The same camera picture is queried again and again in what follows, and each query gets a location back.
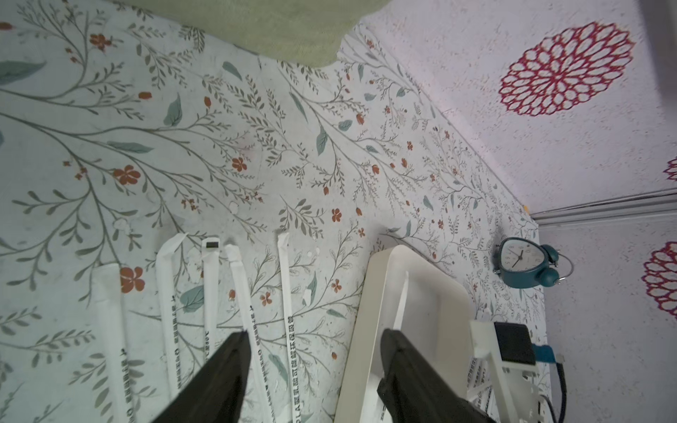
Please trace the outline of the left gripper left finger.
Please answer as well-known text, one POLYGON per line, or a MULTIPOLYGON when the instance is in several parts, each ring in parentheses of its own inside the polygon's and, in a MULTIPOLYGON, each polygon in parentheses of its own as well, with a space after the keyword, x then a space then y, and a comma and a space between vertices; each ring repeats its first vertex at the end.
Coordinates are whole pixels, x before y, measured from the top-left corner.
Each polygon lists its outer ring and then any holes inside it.
POLYGON ((239 421, 250 362, 248 332, 232 333, 154 422, 239 421))

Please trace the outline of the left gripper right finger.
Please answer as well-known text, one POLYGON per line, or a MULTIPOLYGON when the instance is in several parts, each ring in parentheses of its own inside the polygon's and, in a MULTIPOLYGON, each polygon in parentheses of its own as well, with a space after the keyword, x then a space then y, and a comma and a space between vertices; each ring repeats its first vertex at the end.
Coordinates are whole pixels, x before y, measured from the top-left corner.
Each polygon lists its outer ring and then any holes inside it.
POLYGON ((454 393, 401 331, 385 330, 380 352, 385 376, 377 393, 394 422, 493 421, 454 393))

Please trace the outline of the white storage tray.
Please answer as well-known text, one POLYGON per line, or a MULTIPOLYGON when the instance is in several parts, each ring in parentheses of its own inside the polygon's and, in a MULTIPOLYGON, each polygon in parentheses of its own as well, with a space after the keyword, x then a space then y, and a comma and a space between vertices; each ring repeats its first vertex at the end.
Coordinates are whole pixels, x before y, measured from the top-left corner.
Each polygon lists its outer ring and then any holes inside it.
POLYGON ((400 331, 458 396, 464 398, 472 361, 472 304, 462 284, 418 253, 397 246, 370 257, 335 414, 338 422, 361 422, 368 378, 409 272, 400 331))

